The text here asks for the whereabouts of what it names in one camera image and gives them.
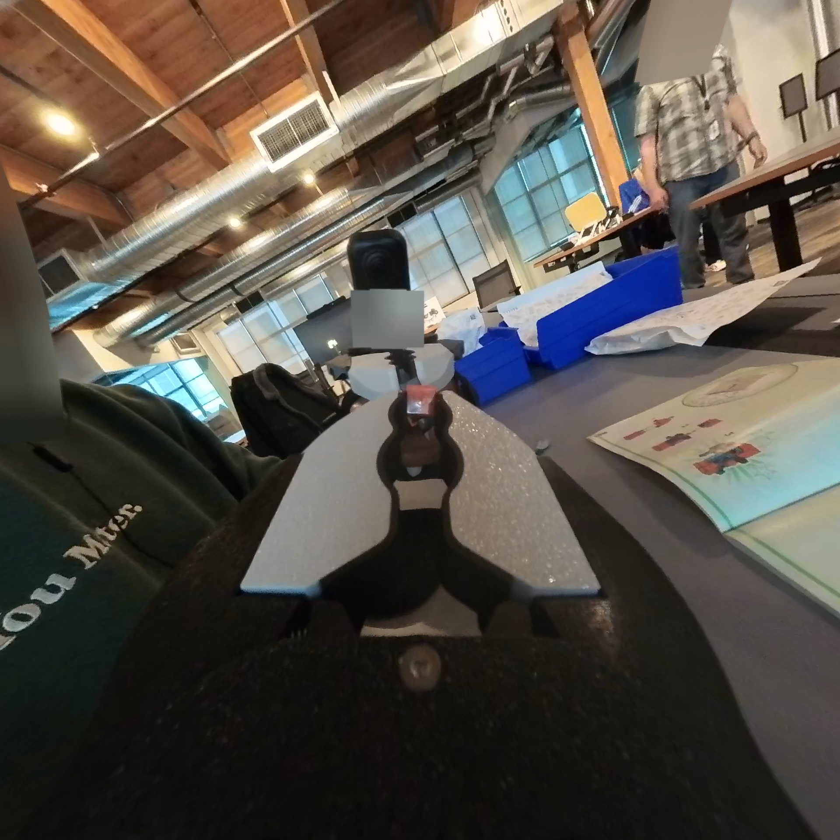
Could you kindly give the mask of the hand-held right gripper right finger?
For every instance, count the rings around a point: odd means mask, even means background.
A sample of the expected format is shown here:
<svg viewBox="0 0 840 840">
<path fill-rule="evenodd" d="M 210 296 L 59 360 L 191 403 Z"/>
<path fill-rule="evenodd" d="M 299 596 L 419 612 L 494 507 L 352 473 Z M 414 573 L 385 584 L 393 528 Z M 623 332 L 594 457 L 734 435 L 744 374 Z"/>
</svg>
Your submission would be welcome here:
<svg viewBox="0 0 840 840">
<path fill-rule="evenodd" d="M 466 399 L 442 397 L 455 456 L 446 507 L 456 546 L 501 572 L 516 595 L 598 595 L 600 582 L 532 448 Z"/>
</svg>

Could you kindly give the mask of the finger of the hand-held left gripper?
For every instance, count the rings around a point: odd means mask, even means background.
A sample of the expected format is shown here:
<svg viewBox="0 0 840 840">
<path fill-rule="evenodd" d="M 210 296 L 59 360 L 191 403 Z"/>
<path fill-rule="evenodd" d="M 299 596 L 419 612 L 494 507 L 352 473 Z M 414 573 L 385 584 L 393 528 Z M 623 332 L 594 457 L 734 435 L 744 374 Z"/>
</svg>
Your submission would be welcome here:
<svg viewBox="0 0 840 840">
<path fill-rule="evenodd" d="M 416 379 L 420 385 L 441 391 L 455 376 L 455 359 L 447 347 L 416 349 Z"/>
<path fill-rule="evenodd" d="M 403 391 L 399 363 L 404 355 L 402 350 L 390 350 L 351 356 L 347 372 L 351 391 L 368 402 Z"/>
</svg>

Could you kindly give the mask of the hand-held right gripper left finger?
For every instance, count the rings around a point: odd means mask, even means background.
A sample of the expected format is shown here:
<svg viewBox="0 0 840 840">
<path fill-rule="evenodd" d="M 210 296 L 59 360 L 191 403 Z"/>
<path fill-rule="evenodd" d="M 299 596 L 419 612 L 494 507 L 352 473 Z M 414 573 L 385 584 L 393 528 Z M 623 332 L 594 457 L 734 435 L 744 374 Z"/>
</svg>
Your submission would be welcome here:
<svg viewBox="0 0 840 840">
<path fill-rule="evenodd" d="M 400 503 L 383 454 L 396 399 L 362 405 L 306 448 L 241 592 L 317 596 L 331 574 L 392 541 Z"/>
</svg>

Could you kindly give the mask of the white instruction booklet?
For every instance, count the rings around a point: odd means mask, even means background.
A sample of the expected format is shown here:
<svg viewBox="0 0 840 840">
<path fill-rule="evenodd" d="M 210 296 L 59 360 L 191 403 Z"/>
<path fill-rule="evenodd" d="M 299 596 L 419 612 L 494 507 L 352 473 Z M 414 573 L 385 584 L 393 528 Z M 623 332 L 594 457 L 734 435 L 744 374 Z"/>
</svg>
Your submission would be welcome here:
<svg viewBox="0 0 840 840">
<path fill-rule="evenodd" d="M 839 615 L 839 361 L 750 366 L 589 436 Z"/>
</svg>

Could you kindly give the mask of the blue plastic bin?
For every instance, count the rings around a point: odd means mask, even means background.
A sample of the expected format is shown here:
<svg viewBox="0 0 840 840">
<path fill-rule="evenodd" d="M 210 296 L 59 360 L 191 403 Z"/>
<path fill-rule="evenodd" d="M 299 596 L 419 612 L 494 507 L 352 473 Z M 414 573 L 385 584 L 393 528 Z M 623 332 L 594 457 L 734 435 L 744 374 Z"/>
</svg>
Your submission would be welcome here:
<svg viewBox="0 0 840 840">
<path fill-rule="evenodd" d="M 537 321 L 537 348 L 524 350 L 530 366 L 561 370 L 583 359 L 593 339 L 683 301 L 675 246 L 626 259 L 607 272 L 611 281 Z"/>
<path fill-rule="evenodd" d="M 532 373 L 518 332 L 510 327 L 489 328 L 478 349 L 455 362 L 457 377 L 477 406 L 532 382 Z"/>
</svg>

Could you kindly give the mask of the grey office chair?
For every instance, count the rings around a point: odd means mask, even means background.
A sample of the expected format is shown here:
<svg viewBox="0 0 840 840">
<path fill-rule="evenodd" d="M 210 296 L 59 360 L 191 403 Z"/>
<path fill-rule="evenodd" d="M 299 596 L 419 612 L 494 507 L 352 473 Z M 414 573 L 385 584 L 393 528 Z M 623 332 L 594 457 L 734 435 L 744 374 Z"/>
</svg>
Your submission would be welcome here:
<svg viewBox="0 0 840 840">
<path fill-rule="evenodd" d="M 521 294 L 507 260 L 501 261 L 472 280 L 479 310 L 490 311 L 500 302 L 508 301 Z"/>
</svg>

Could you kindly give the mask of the white ceiling vent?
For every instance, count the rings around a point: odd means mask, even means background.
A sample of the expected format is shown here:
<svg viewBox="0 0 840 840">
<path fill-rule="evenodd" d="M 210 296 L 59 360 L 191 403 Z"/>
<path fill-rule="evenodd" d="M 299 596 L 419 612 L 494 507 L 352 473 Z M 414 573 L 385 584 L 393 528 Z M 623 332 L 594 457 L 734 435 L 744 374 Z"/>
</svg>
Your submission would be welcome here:
<svg viewBox="0 0 840 840">
<path fill-rule="evenodd" d="M 328 103 L 313 92 L 249 132 L 269 171 L 296 165 L 340 134 Z"/>
</svg>

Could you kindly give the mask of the yellow chair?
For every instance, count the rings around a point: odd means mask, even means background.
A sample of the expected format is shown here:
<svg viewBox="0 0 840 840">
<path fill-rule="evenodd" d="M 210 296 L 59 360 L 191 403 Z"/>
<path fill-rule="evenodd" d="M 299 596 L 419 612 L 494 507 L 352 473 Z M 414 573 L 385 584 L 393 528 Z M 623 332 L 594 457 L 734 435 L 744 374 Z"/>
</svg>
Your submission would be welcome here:
<svg viewBox="0 0 840 840">
<path fill-rule="evenodd" d="M 607 218 L 607 208 L 598 192 L 589 192 L 564 209 L 569 226 L 577 235 Z"/>
</svg>

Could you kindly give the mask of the white paper bag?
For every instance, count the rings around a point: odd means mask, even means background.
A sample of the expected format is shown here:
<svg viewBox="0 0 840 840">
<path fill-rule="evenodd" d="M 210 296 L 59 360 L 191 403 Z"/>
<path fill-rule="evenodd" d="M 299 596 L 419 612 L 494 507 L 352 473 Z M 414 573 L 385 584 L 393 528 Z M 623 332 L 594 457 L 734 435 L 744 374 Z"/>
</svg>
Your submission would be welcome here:
<svg viewBox="0 0 840 840">
<path fill-rule="evenodd" d="M 744 317 L 820 262 L 821 258 L 816 258 L 778 275 L 648 314 L 594 337 L 584 351 L 592 355 L 618 355 L 663 350 L 681 344 L 700 347 L 719 328 Z"/>
</svg>

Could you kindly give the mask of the wooden table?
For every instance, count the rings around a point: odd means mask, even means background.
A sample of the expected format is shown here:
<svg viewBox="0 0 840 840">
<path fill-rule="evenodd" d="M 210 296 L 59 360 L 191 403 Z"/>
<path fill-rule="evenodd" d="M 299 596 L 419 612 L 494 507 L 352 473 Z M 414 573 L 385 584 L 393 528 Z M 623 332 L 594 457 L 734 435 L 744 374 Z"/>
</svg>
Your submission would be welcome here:
<svg viewBox="0 0 840 840">
<path fill-rule="evenodd" d="M 779 270 L 791 270 L 803 262 L 791 199 L 837 184 L 838 155 L 839 128 L 834 128 L 699 197 L 690 208 L 719 205 L 731 217 L 766 207 Z"/>
</svg>

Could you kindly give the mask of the silver air duct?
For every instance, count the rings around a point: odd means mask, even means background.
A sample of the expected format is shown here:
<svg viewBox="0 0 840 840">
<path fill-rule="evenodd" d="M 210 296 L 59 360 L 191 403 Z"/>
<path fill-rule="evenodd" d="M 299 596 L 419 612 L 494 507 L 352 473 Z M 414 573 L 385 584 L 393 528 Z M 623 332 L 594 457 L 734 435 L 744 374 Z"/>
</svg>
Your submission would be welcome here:
<svg viewBox="0 0 840 840">
<path fill-rule="evenodd" d="M 430 45 L 328 103 L 339 136 L 297 164 L 269 171 L 255 149 L 89 251 L 55 254 L 59 273 L 69 285 L 46 297 L 51 331 L 66 327 L 95 304 L 203 242 L 226 226 L 230 216 L 266 205 L 304 172 L 318 172 L 350 156 L 443 93 L 511 56 L 515 48 L 548 31 L 560 5 L 488 3 Z"/>
</svg>

